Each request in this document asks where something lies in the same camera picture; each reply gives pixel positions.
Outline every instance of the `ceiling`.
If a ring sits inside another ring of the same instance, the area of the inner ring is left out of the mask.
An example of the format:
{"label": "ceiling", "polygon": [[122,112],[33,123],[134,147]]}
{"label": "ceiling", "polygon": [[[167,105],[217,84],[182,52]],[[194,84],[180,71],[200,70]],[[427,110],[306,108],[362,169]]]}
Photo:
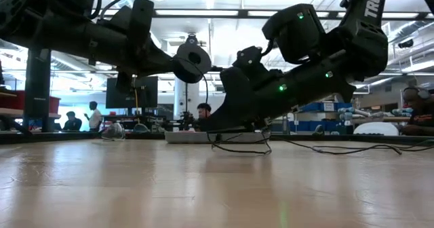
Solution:
{"label": "ceiling", "polygon": [[[102,0],[102,5],[110,3],[112,0]],[[113,7],[114,10],[119,9],[122,5],[131,6],[134,0],[123,0],[119,5]],[[315,6],[318,12],[321,11],[339,11],[344,12],[339,6],[342,0],[151,0],[155,2],[155,9],[207,9],[207,10],[280,10],[285,7],[295,5],[297,3],[310,3]],[[429,12],[427,4],[424,0],[387,0],[385,9],[386,12]],[[185,37],[189,33],[195,33],[200,41],[206,45],[203,49],[212,57],[213,65],[220,67],[229,67],[236,59],[236,53],[243,48],[251,45],[266,47],[267,40],[263,37],[261,28],[266,22],[266,19],[236,19],[236,18],[153,18],[151,32],[153,40],[157,43],[166,44],[165,51],[168,54],[175,54],[178,44],[184,42]],[[322,20],[321,23],[325,30],[330,31],[339,24],[339,20]],[[400,31],[403,26],[411,24],[411,21],[387,21],[383,22],[383,30],[392,36],[397,31]],[[389,49],[389,60],[395,59],[388,66],[386,72],[399,72],[400,70],[409,67],[414,61],[426,62],[431,52],[434,50],[423,51],[412,56],[413,61],[405,58],[406,54],[423,48],[434,41],[434,27],[429,26],[423,31],[412,33],[414,38],[414,46],[408,49],[397,49],[396,45],[391,44]],[[21,49],[19,56],[26,56],[26,50]],[[294,68],[294,64],[286,63],[281,57],[278,50],[273,50],[268,56],[262,59],[262,62],[268,69],[281,69],[289,71]],[[8,66],[7,69],[25,69],[24,59],[20,61],[21,65],[14,62],[13,66]],[[52,63],[52,69],[58,71],[106,71],[111,69],[108,64],[97,64],[96,67],[87,65],[87,59],[66,54],[58,54]],[[15,76],[22,79],[24,71],[15,72]],[[113,75],[105,74],[86,74],[86,73],[63,73],[57,74],[57,78],[77,79],[78,83],[87,85],[86,90],[101,90],[104,88],[104,81],[107,77]],[[160,90],[172,91],[174,75],[159,75],[161,78],[159,87]],[[212,81],[218,81],[218,75],[212,75]],[[370,81],[376,81],[380,78],[374,78]],[[204,90],[205,84],[201,82],[201,90]]]}

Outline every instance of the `pillar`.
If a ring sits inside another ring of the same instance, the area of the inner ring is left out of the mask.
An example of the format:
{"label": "pillar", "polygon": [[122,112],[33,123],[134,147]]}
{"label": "pillar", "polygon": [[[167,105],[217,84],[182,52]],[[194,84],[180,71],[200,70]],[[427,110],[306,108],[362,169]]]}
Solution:
{"label": "pillar", "polygon": [[189,111],[194,118],[198,117],[199,83],[187,84],[175,78],[174,119],[180,119],[182,112]]}
{"label": "pillar", "polygon": [[49,49],[28,50],[23,119],[25,128],[28,128],[30,119],[41,119],[42,132],[52,130],[49,117],[51,59],[52,52]]}

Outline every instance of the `desk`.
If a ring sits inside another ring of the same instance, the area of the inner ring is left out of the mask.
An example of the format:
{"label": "desk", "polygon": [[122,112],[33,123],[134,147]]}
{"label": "desk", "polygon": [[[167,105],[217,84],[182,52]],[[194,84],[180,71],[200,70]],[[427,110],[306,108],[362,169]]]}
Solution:
{"label": "desk", "polygon": [[390,123],[402,123],[409,122],[410,117],[379,117],[379,118],[361,118],[361,119],[352,119],[351,121],[354,124],[364,124],[370,122],[390,122]]}
{"label": "desk", "polygon": [[[0,108],[0,115],[6,115],[8,117],[12,117],[12,118],[21,118],[23,115],[24,111],[20,110],[20,109],[4,109],[4,108]],[[57,114],[57,113],[49,113],[48,117],[52,118],[52,119],[59,119],[60,117],[62,117],[61,115]]]}
{"label": "desk", "polygon": [[434,227],[434,150],[333,156],[286,142],[270,146],[267,157],[246,157],[163,140],[3,145],[0,223],[13,228]]}

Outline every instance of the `white pillar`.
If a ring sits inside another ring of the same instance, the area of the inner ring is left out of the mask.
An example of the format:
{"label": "white pillar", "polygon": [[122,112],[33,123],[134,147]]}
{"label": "white pillar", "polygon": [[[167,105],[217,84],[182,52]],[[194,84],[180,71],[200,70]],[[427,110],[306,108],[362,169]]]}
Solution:
{"label": "white pillar", "polygon": [[182,112],[190,111],[193,117],[197,119],[197,105],[199,104],[199,83],[187,84],[178,78],[175,78],[175,102],[174,102],[174,119],[180,119]]}

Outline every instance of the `red box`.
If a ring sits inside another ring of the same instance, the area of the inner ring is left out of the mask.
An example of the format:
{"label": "red box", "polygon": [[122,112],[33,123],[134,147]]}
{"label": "red box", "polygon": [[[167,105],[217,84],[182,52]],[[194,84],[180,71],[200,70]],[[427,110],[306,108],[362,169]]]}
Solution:
{"label": "red box", "polygon": [[[0,100],[0,108],[24,110],[24,91],[15,91],[16,96],[2,97]],[[59,112],[60,98],[50,96],[49,113]]]}

